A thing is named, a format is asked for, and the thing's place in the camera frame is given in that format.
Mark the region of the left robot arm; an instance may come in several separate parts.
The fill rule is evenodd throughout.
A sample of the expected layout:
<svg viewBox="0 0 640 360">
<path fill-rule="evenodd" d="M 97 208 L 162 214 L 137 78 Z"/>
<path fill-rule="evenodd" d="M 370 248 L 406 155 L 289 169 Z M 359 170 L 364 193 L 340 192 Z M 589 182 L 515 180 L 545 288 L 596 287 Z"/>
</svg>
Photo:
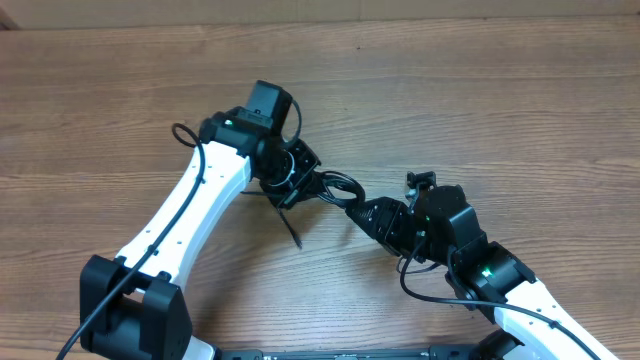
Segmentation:
<svg viewBox="0 0 640 360">
<path fill-rule="evenodd" d="M 282 129 L 299 106 L 257 81 L 247 103 L 205 119 L 193 157 L 150 222 L 114 258 L 92 256 L 80 275 L 80 326 L 71 343 L 107 359 L 217 359 L 198 339 L 184 292 L 191 270 L 233 200 L 257 179 L 276 209 L 291 207 L 317 161 Z"/>
</svg>

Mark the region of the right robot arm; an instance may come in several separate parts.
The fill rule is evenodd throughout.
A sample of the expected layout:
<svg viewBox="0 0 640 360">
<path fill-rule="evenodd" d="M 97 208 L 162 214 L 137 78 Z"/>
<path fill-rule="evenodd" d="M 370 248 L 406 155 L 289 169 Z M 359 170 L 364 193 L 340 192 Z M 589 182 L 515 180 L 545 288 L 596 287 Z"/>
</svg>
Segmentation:
<svg viewBox="0 0 640 360">
<path fill-rule="evenodd" d="M 407 262 L 445 267 L 453 298 L 419 294 L 425 302 L 479 310 L 498 325 L 461 359 L 611 359 L 613 353 L 575 321 L 544 283 L 513 253 L 488 240 L 459 186 L 415 185 L 409 204 L 381 197 L 346 213 L 368 236 Z"/>
</svg>

